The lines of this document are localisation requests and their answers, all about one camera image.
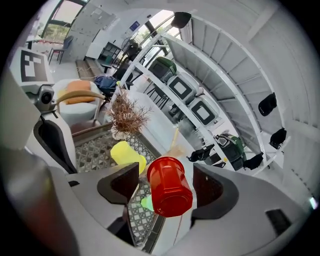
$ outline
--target black chair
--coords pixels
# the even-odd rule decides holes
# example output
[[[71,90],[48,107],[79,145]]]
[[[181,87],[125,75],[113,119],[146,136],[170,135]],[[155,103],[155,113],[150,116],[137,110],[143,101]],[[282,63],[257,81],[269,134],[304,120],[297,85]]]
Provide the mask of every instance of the black chair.
[[[118,70],[112,75],[112,77],[114,77],[115,79],[117,79],[118,81],[120,81],[120,80],[122,79],[122,77],[125,75],[126,71],[127,71],[127,70],[124,69],[124,68],[118,69]],[[132,82],[130,82],[130,81],[132,80],[132,78],[133,78],[133,74],[131,73],[131,74],[129,75],[129,77],[127,78],[126,82],[125,82],[126,86],[128,87],[128,90],[130,90],[130,87],[134,85]],[[106,88],[99,88],[99,90],[100,90],[100,91],[102,92],[102,94],[103,94],[104,96],[106,96],[106,97],[108,98],[108,100],[109,100],[109,99],[111,99],[112,95],[115,93],[116,88],[108,88],[108,89],[106,89]],[[108,100],[105,100],[105,101],[102,103],[100,109],[108,102]]]
[[[57,61],[59,60],[60,53],[62,53],[61,54],[61,58],[60,58],[60,63],[59,63],[59,64],[61,64],[61,60],[62,60],[62,57],[64,55],[64,52],[69,48],[69,46],[70,46],[70,44],[71,44],[73,39],[74,39],[74,37],[72,35],[70,35],[66,39],[64,39],[62,48],[60,48],[60,49],[53,49],[52,48],[51,49],[51,51],[49,53],[49,57],[48,57],[48,59],[49,59],[50,55],[51,55],[51,58],[50,58],[50,61],[49,61],[49,65],[50,65],[50,62],[51,62],[51,59],[52,59],[52,56],[54,55],[54,53],[59,53],[58,54],[58,58],[56,59]]]
[[[154,84],[154,88],[151,89],[150,91],[148,91],[146,94],[151,98],[151,96],[156,93],[157,96],[154,98],[153,102],[155,102],[158,98],[158,96],[160,96],[160,99],[156,102],[156,105],[158,105],[158,103],[161,101],[159,108],[162,110],[163,107],[167,104],[167,102],[169,101],[169,97],[158,87]]]

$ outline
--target dried plant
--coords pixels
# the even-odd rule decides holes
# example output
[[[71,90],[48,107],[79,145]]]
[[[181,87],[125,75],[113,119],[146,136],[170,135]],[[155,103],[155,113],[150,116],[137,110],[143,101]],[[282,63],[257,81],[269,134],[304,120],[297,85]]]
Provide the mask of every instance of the dried plant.
[[[126,90],[120,89],[111,109],[106,113],[110,116],[112,126],[116,130],[115,135],[117,135],[118,133],[140,132],[142,126],[149,120],[148,113],[151,111],[151,107],[139,106],[137,100],[131,101]]]

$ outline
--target shelving unit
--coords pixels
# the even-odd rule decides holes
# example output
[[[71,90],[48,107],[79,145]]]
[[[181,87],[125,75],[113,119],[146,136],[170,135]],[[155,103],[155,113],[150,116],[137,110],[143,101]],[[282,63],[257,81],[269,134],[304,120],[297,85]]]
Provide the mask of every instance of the shelving unit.
[[[220,146],[216,142],[213,135],[204,127],[204,125],[196,118],[191,110],[153,73],[145,68],[140,63],[135,65],[144,76],[148,77],[157,87],[159,87],[175,104],[179,109],[186,115],[186,117],[193,123],[196,129],[203,135],[206,145],[214,144],[214,150],[217,152],[222,160],[227,159],[225,153],[221,150]],[[225,168],[234,171],[235,169],[231,165],[230,161],[226,161]]]
[[[112,61],[109,64],[113,64],[120,52],[121,52],[120,48],[108,42],[107,45],[103,48],[98,60],[105,62],[107,57],[111,56]]]

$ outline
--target white panel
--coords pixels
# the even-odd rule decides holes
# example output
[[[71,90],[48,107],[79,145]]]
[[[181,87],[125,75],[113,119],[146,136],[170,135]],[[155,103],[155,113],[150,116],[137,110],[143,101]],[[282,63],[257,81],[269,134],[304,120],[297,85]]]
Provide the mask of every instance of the white panel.
[[[261,93],[251,93],[246,95],[246,99],[250,104],[258,105],[264,98],[266,98],[271,91],[265,91]]]
[[[197,19],[192,19],[192,37],[193,45],[201,49],[204,40],[205,24]]]
[[[182,48],[179,47],[176,43],[167,40],[167,43],[171,49],[174,60],[181,64],[182,67],[186,67],[187,63],[185,62],[184,53]]]
[[[196,70],[196,60],[194,58],[194,55],[191,52],[184,49],[182,50],[182,52],[186,56],[186,64],[188,69],[194,74]]]
[[[212,92],[217,100],[225,100],[234,98],[233,92],[227,86],[221,86],[217,90]]]
[[[274,134],[276,131],[282,128],[281,122],[279,122],[276,118],[268,117],[268,118],[256,118],[260,128],[262,131],[267,132],[268,134]]]
[[[254,64],[254,62],[247,58],[240,65],[238,65],[235,69],[233,69],[229,76],[236,82],[240,83],[249,78],[254,77],[259,74],[259,69]]]
[[[213,54],[211,56],[211,58],[214,59],[215,62],[218,62],[220,60],[221,56],[226,51],[230,42],[231,42],[231,40],[229,37],[227,37],[224,34],[220,34],[218,42],[216,43],[215,49],[214,49]]]
[[[266,80],[264,80],[261,76],[249,80],[248,82],[241,83],[238,85],[238,87],[244,95],[257,92],[268,92],[268,94],[272,93]]]
[[[199,65],[198,65],[198,68],[197,68],[197,71],[196,71],[196,76],[201,80],[203,81],[206,76],[207,76],[207,73],[212,72],[212,70],[207,66],[205,65],[202,61],[199,61]]]
[[[212,71],[204,81],[204,84],[209,88],[213,89],[217,84],[221,82],[221,78],[214,72]]]
[[[246,113],[242,110],[237,109],[236,107],[225,107],[223,106],[223,109],[229,114],[230,118],[233,120],[241,120],[242,122],[248,124],[250,126],[250,120]]]
[[[273,109],[269,115],[263,116],[263,115],[261,115],[261,113],[258,110],[258,104],[255,104],[255,105],[251,104],[251,106],[252,106],[252,109],[255,113],[256,118],[259,121],[262,120],[265,123],[277,124],[279,126],[279,129],[281,128],[280,114],[279,114],[279,111],[277,111],[277,108]]]
[[[237,100],[233,101],[222,101],[220,104],[223,106],[225,111],[228,113],[231,112],[232,116],[235,114],[242,115],[241,117],[245,117],[245,120],[249,122],[249,118],[244,111],[244,109],[241,107],[240,103]]]
[[[226,71],[230,71],[246,57],[245,52],[236,44],[232,44],[223,56],[219,65]]]
[[[219,31],[211,26],[206,26],[203,52],[208,56],[212,53]]]

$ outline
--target wooden stick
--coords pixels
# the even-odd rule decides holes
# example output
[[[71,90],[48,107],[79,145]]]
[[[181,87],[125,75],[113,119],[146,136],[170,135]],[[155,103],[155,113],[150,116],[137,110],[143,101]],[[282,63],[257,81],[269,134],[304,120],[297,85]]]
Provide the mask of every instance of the wooden stick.
[[[55,104],[57,106],[57,112],[60,113],[60,107],[59,107],[60,102],[63,102],[65,100],[72,99],[72,98],[77,98],[77,97],[96,97],[96,98],[100,98],[102,100],[106,99],[106,97],[103,96],[102,94],[98,94],[98,93],[95,93],[90,90],[71,91],[71,92],[66,93],[65,95],[62,95],[60,98],[58,98],[56,100]]]
[[[95,130],[98,130],[98,129],[103,129],[103,128],[111,129],[111,127],[112,127],[112,123],[108,122],[108,123],[105,123],[105,124],[102,124],[102,125],[99,125],[99,126],[90,127],[88,129],[85,129],[85,130],[77,131],[77,132],[72,134],[72,137],[74,138],[76,136],[79,136],[79,135],[82,135],[82,134],[85,134],[85,133],[88,133],[88,132],[92,132],[92,131],[95,131]]]
[[[171,142],[171,146],[170,146],[169,151],[167,151],[166,153],[162,154],[162,155],[160,156],[160,158],[165,157],[165,156],[167,156],[167,157],[170,156],[170,151],[175,147],[176,140],[177,140],[177,138],[178,138],[178,134],[179,134],[179,128],[177,127],[177,128],[175,129],[174,136],[173,136],[173,139],[172,139],[172,142]],[[140,176],[144,176],[144,175],[147,174],[147,171],[148,171],[148,168],[149,168],[150,165],[151,165],[151,163],[149,163],[148,165],[145,166],[145,168],[144,168],[143,172],[140,174]]]
[[[176,140],[177,140],[177,138],[178,138],[178,134],[179,134],[179,128],[177,127],[177,128],[175,129],[175,133],[174,133],[174,136],[173,136],[173,140],[172,140],[170,149],[172,149],[172,148],[175,146]]]

